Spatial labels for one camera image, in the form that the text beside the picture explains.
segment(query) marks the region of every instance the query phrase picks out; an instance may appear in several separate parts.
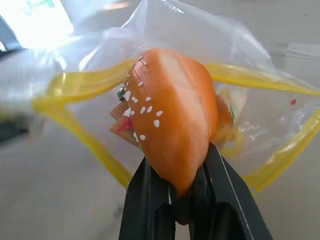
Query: gray floor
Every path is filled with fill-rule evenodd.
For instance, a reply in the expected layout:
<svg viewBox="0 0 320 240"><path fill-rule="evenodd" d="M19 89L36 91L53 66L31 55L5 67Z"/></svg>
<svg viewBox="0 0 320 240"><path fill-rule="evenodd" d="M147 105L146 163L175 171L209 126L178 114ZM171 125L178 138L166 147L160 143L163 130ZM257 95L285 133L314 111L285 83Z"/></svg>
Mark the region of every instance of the gray floor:
<svg viewBox="0 0 320 240"><path fill-rule="evenodd" d="M138 4L132 0L128 8L98 11L110 1L94 2L62 0L76 32L120 26ZM320 1L181 2L239 19L270 50L279 68L318 84ZM292 49L313 58L300 62L290 54ZM308 69L296 67L301 64ZM272 187L256 195L275 240L319 239L319 138L318 135L313 139ZM130 159L126 154L122 153L122 158L127 157L126 165L134 171L139 160ZM1 240L117 239L125 192L99 163L93 164L93 156L72 135L48 122L41 137L3 146L0 155ZM178 229L177 239L187 239L185 228Z"/></svg>

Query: plastic bag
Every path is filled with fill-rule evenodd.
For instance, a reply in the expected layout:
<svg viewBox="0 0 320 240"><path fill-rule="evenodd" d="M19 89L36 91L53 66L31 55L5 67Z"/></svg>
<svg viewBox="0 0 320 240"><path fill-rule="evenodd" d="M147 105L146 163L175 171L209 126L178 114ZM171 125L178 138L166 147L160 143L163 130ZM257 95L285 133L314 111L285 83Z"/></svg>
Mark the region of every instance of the plastic bag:
<svg viewBox="0 0 320 240"><path fill-rule="evenodd" d="M204 64L217 94L229 99L235 132L221 153L252 190L272 183L318 132L317 88L276 70L241 24L175 0L143 0L121 28L2 61L1 110L38 113L65 127L127 187L143 153L109 131L110 112L138 55L155 47Z"/></svg>

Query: toy hamburger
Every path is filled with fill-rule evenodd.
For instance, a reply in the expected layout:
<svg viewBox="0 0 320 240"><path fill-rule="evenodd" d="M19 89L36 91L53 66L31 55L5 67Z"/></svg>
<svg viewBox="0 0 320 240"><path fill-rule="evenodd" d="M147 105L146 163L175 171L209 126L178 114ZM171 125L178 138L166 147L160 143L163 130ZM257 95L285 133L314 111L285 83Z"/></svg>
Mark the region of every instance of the toy hamburger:
<svg viewBox="0 0 320 240"><path fill-rule="evenodd" d="M128 73L119 97L111 131L140 147L178 196L186 194L209 143L232 123L205 67L172 50L150 49Z"/></svg>

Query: black clamp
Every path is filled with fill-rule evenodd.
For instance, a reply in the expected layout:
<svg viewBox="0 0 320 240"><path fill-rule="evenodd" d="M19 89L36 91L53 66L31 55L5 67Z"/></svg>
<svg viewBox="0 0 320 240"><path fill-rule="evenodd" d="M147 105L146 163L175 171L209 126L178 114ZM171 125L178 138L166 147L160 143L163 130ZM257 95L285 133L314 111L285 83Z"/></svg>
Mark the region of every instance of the black clamp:
<svg viewBox="0 0 320 240"><path fill-rule="evenodd" d="M189 225L191 240L272 240L246 183L213 144L179 199L143 159L125 197L119 240L174 240L176 221Z"/></svg>

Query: red dot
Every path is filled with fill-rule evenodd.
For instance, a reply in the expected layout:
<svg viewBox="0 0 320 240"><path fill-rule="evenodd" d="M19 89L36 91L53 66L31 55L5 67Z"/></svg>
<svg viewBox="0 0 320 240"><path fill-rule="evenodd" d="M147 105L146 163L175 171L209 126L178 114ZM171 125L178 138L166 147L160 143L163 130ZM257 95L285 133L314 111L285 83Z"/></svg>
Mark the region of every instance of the red dot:
<svg viewBox="0 0 320 240"><path fill-rule="evenodd" d="M291 103L291 105L295 105L296 103L297 103L297 99L292 99L292 101L290 102Z"/></svg>

